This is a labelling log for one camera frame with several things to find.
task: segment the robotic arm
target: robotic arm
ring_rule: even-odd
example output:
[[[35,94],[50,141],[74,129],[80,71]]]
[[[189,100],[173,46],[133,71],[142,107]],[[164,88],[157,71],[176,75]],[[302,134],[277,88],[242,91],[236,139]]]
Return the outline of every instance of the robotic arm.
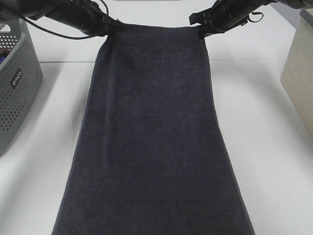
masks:
[[[253,11],[260,6],[272,2],[280,2],[295,9],[313,7],[313,0],[217,0],[211,8],[193,13],[189,21],[190,24],[201,24],[198,31],[199,38],[225,33],[234,27],[245,25],[248,21],[254,22],[249,14],[253,14]]]
[[[121,22],[107,18],[99,5],[91,0],[0,0],[1,21],[21,16],[32,20],[46,16],[87,35],[105,36],[122,30]]]
[[[255,9],[277,1],[292,8],[313,6],[313,0],[217,0],[211,8],[192,14],[189,20],[190,24],[201,24],[198,35],[204,38],[245,25],[251,21],[249,14]],[[122,23],[106,17],[91,0],[0,0],[0,20],[8,21],[18,16],[33,20],[46,16],[87,35],[104,36],[122,31]]]

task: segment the gray plastic basket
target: gray plastic basket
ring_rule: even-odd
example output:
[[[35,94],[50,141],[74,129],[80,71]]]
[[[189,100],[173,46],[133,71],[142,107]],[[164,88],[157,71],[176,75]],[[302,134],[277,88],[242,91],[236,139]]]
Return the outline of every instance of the gray plastic basket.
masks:
[[[0,155],[23,123],[42,81],[42,71],[23,20],[0,22],[10,32],[0,32],[0,48],[10,54],[0,65]]]

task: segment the white tabletop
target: white tabletop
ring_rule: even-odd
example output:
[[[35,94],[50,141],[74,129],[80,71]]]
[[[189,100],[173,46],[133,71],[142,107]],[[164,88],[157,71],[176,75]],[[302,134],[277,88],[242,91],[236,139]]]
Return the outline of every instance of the white tabletop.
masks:
[[[151,26],[189,26],[189,16],[208,9],[214,0],[182,1],[107,1],[110,15],[114,19],[130,24]],[[264,18],[259,23],[248,23],[244,27],[206,38],[210,58],[225,59],[285,59],[295,29],[272,7],[259,8]],[[36,23],[70,36],[83,34],[61,23],[42,18]],[[105,38],[96,37],[74,41],[52,36],[33,26],[29,27],[39,61],[87,61],[94,62],[98,49]]]
[[[187,26],[199,0],[118,2],[113,18]],[[270,6],[265,18],[206,39],[216,111],[257,235],[313,234],[313,140],[280,84],[294,28]],[[68,35],[50,20],[38,23]],[[104,38],[71,41],[30,28],[44,74],[36,100],[0,157],[0,235],[50,235],[70,170],[93,61]]]

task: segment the towel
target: towel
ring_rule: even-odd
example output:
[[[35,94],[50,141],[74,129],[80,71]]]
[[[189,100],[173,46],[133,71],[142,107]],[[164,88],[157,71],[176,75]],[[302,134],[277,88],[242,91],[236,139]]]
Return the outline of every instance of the towel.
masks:
[[[254,234],[197,30],[107,38],[53,235]]]

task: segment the box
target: box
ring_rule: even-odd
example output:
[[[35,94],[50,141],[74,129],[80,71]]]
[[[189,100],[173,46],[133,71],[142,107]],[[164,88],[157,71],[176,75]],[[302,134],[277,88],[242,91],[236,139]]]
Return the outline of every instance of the box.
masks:
[[[281,82],[313,137],[313,9],[302,9]]]

